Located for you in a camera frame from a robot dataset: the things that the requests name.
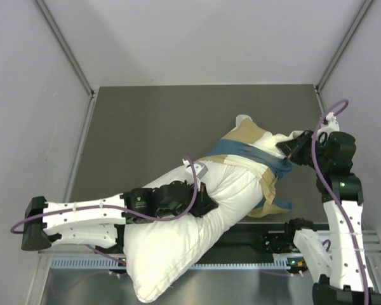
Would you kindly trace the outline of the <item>checkered blue beige white pillowcase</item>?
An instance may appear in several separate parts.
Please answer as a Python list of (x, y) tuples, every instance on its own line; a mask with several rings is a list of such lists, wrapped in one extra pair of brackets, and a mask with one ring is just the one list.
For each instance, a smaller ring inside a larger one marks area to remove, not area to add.
[(258, 178), (263, 198), (248, 214), (261, 218), (283, 214), (292, 209), (292, 203), (276, 198), (276, 182), (285, 178), (293, 164), (286, 159), (276, 144), (297, 138), (302, 132), (295, 130), (288, 136), (272, 134), (259, 127), (250, 116), (236, 116), (235, 127), (213, 146), (200, 160), (238, 166), (249, 170)]

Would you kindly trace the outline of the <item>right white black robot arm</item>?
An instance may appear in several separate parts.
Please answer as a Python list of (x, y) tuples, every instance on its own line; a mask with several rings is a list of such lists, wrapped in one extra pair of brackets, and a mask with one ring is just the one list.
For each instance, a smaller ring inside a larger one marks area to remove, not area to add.
[(307, 165), (317, 175), (317, 189), (329, 227), (329, 249), (304, 219), (291, 220), (284, 245), (299, 251), (313, 280), (314, 304), (381, 304), (369, 276), (362, 232), (363, 187), (352, 173), (356, 140), (344, 132), (304, 131), (276, 147), (296, 165)]

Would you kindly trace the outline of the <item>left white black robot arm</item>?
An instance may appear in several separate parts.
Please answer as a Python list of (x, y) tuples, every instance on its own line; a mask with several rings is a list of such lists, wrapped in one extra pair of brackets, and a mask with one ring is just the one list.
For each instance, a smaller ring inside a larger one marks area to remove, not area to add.
[(124, 252), (131, 246), (131, 236), (123, 231), (126, 225), (170, 222), (187, 214), (201, 218), (217, 207), (204, 183), (177, 180), (75, 203), (49, 202), (38, 196), (25, 211), (21, 249), (83, 244), (108, 253)]

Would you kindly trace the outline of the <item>white pillow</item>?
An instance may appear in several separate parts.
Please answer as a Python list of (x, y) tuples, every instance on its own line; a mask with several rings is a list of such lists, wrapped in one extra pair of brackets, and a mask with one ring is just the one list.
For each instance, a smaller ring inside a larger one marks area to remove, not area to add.
[(139, 301), (155, 301), (263, 198), (258, 178), (249, 170), (203, 161), (201, 179), (218, 208), (202, 218), (183, 216), (170, 222), (126, 226), (127, 271)]

